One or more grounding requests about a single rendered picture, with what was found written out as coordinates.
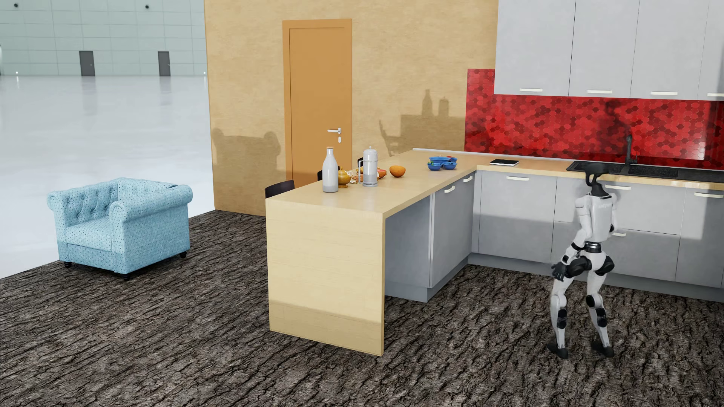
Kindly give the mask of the white humanoid robot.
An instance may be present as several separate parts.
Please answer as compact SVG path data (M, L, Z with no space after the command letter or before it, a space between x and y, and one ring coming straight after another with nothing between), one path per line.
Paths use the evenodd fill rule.
M607 273L614 269L614 262L602 249L602 243L615 231L618 199L606 192L597 178L607 174L607 168L600 164L589 165L586 170L586 184L591 191L575 199L575 210L580 229L571 245L566 249L560 262L568 265L567 278L555 279L550 293L550 317L555 330L555 341L547 348L560 358L568 358L565 344L567 325L567 299L565 292L574 277L587 272L586 304L600 340L592 341L592 348L606 357L614 356L607 334L607 312L599 291Z

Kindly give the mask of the grey base cabinet door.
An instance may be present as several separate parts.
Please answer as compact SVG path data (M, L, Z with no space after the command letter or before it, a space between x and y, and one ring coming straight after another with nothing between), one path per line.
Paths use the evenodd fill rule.
M675 282L721 288L724 190L687 188Z
M482 171L480 254L548 263L557 179Z

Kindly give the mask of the grey base drawer unit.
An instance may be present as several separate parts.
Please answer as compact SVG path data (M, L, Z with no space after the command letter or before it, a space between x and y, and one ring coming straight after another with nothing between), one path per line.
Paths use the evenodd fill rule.
M602 184L618 198L617 232L602 244L615 263L613 273L674 281L685 189L631 182ZM589 191L583 179L557 179L552 263L564 255L579 228L574 200Z

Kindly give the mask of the grey peninsula base cabinet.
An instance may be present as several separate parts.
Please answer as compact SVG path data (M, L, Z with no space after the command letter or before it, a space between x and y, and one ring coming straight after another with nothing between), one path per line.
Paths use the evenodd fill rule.
M385 295L429 301L467 263L475 172L385 221Z

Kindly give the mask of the black kitchen sink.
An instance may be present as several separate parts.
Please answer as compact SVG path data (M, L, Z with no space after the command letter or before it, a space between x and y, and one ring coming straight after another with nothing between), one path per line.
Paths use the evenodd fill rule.
M584 172L589 165L602 165L608 174L672 179L677 181L724 183L724 171L663 167L645 164L574 161L566 170Z

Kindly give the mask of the red hexagon tile backsplash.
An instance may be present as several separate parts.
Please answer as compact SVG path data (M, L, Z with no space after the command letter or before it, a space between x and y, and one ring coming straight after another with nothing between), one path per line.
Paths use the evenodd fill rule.
M467 74L465 151L724 170L724 101L494 94Z

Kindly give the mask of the white french press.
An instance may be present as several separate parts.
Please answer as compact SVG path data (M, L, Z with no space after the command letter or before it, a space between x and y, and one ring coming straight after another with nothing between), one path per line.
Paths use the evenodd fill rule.
M369 146L364 150L362 158L360 183L366 187L376 187L378 184L378 153Z

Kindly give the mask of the plate of pastries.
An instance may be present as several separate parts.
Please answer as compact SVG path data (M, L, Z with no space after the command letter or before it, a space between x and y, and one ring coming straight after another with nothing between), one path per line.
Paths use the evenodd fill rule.
M364 179L364 168L362 166L356 168L355 170L347 171L350 176L350 183L362 183ZM377 168L377 178L382 179L387 175L387 171L382 168Z

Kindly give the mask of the light wood kitchen peninsula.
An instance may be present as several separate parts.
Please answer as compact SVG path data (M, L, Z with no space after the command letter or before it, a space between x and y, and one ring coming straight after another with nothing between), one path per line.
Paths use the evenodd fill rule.
M266 199L270 329L374 355L384 352L385 221L415 202L475 172L472 246L467 264L550 275L551 261L531 262L480 254L482 171L584 180L567 171L570 160L519 156L514 167L489 165L496 156L456 152L457 168L429 171L436 151L414 149L385 159L407 168L376 187L350 186L325 193L322 182ZM724 183L677 181L607 174L599 182L631 182L667 187L724 190ZM609 285L724 301L721 288L611 273Z

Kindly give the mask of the grey upper cabinet door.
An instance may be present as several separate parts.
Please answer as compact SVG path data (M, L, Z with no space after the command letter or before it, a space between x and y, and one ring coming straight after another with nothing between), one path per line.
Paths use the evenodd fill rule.
M697 99L724 101L724 0L710 0Z
M628 98L639 0L576 0L569 96Z
M499 0L494 92L567 96L575 0Z
M710 0L640 0L632 98L698 98Z

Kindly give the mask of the white milk bottle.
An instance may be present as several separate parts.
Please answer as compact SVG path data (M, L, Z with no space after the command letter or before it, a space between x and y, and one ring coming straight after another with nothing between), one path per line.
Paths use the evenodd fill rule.
M339 166L334 156L334 149L328 146L321 171L322 190L325 193L336 193L338 191L338 171Z

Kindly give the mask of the orange wooden door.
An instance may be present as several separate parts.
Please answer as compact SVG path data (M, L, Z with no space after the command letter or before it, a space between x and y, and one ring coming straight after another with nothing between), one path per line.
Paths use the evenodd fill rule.
M353 158L352 20L282 22L287 178L317 182L327 147L338 166ZM342 128L342 143L328 129Z

